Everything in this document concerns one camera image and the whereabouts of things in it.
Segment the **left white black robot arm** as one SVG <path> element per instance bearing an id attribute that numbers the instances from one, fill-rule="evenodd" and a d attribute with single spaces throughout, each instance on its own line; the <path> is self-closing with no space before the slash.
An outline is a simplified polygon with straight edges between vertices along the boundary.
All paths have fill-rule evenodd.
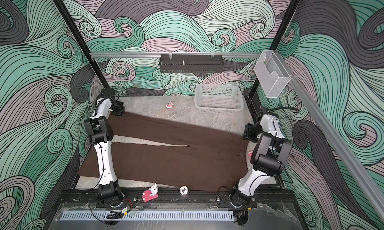
<path id="1" fill-rule="evenodd" d="M 106 88 L 98 95 L 93 114 L 84 121 L 86 133 L 95 148 L 98 160 L 98 199 L 102 204 L 112 208 L 121 206 L 124 198 L 113 166 L 114 133 L 108 122 L 108 116 L 115 107 L 119 113 L 123 112 L 122 105 L 115 100 L 115 91 Z"/>

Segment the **brown trousers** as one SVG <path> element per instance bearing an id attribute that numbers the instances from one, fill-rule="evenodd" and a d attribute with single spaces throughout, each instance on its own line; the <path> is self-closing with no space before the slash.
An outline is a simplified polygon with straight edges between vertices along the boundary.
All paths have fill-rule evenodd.
<path id="1" fill-rule="evenodd" d="M 239 135 L 133 113 L 108 121 L 118 136 L 152 141 L 112 143 L 118 179 L 214 192 L 248 171 L 248 142 Z"/>

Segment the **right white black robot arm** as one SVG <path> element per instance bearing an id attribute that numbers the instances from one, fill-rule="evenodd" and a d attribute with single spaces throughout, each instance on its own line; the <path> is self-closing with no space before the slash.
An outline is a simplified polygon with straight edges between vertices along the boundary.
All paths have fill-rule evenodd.
<path id="1" fill-rule="evenodd" d="M 284 110 L 284 107 L 262 107 L 255 124 L 247 124 L 245 127 L 243 139 L 255 143 L 256 146 L 250 157 L 252 167 L 238 184 L 233 186 L 230 200 L 235 208 L 248 205 L 256 189 L 265 180 L 279 175 L 284 170 L 293 143 L 280 129 L 279 122 L 282 118 L 275 113 L 277 110 Z"/>

